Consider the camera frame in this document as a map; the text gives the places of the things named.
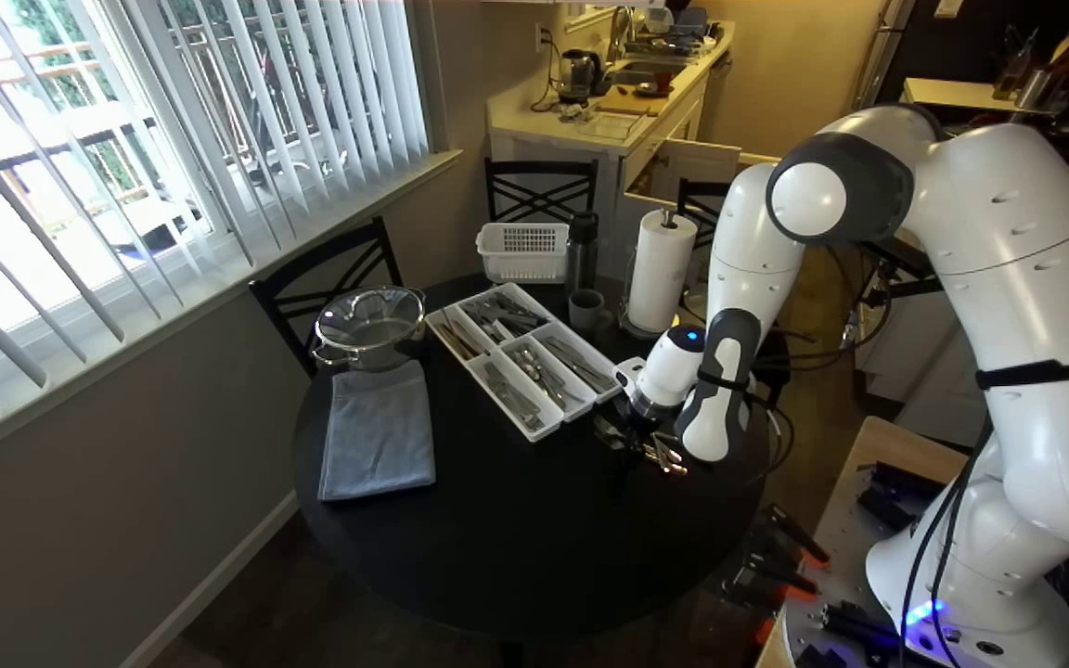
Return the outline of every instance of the cutlery tray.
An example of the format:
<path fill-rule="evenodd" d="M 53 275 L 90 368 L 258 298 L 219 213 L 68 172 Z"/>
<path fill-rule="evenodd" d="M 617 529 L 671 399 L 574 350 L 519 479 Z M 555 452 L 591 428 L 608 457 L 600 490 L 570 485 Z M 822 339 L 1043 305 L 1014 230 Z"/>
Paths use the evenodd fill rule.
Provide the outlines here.
<path fill-rule="evenodd" d="M 619 394 L 617 365 L 516 281 L 430 311 L 428 329 L 527 443 L 542 443 Z"/>

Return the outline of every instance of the window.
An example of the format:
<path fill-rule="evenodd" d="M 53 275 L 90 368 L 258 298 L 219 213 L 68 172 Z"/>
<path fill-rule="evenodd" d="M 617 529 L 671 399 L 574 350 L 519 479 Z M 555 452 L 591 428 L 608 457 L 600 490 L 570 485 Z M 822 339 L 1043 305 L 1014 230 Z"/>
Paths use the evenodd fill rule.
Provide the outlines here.
<path fill-rule="evenodd" d="M 405 0 L 0 0 L 0 418 L 430 162 Z"/>

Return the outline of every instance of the paper towel roll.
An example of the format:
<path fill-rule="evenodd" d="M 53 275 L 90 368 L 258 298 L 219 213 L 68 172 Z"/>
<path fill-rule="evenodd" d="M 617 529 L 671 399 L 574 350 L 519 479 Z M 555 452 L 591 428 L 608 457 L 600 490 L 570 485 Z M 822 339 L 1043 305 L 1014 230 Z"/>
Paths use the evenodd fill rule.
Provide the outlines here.
<path fill-rule="evenodd" d="M 647 213 L 639 224 L 636 281 L 623 318 L 639 336 L 659 336 L 671 328 L 680 289 L 694 250 L 694 224 L 671 213 Z"/>

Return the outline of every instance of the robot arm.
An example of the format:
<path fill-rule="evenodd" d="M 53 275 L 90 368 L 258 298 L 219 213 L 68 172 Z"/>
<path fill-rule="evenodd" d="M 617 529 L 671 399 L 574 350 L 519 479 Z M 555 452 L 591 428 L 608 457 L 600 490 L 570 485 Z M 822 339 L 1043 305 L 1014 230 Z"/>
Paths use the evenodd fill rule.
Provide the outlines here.
<path fill-rule="evenodd" d="M 1034 131 L 937 141 L 915 113 L 868 109 L 746 172 L 711 240 L 681 446 L 739 457 L 739 399 L 801 246 L 898 230 L 924 246 L 970 336 L 996 433 L 960 495 L 933 506 L 958 506 L 958 522 L 924 512 L 877 546 L 868 585 L 937 666 L 1069 666 L 1069 611 L 1043 583 L 1069 558 L 1069 166 Z"/>

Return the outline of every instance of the gray towel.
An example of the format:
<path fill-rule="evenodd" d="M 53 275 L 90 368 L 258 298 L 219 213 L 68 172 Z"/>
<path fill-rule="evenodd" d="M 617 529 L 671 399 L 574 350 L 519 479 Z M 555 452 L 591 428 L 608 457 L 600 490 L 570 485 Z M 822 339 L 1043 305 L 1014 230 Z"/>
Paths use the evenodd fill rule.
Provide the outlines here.
<path fill-rule="evenodd" d="M 326 415 L 320 500 L 435 484 L 428 384 L 415 362 L 391 371 L 342 371 Z"/>

